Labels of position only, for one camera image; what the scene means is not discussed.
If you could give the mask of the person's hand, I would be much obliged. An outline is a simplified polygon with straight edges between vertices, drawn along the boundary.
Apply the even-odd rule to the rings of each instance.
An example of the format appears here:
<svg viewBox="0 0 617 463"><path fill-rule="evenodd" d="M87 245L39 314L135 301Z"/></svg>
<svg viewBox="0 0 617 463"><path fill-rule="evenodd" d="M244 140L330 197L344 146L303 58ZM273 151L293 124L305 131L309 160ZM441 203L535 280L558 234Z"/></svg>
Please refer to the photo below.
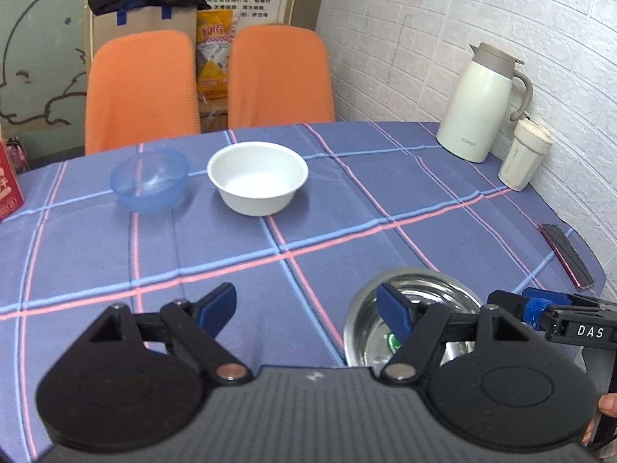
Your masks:
<svg viewBox="0 0 617 463"><path fill-rule="evenodd" d="M600 397L598 401L598 410L602 415L609 416L611 418L617 417L617 407L616 407L617 395L615 393L604 394ZM591 421L587 426L585 435L583 435L583 445L587 445L592 439L592 435L594 432L595 426L594 422Z"/></svg>

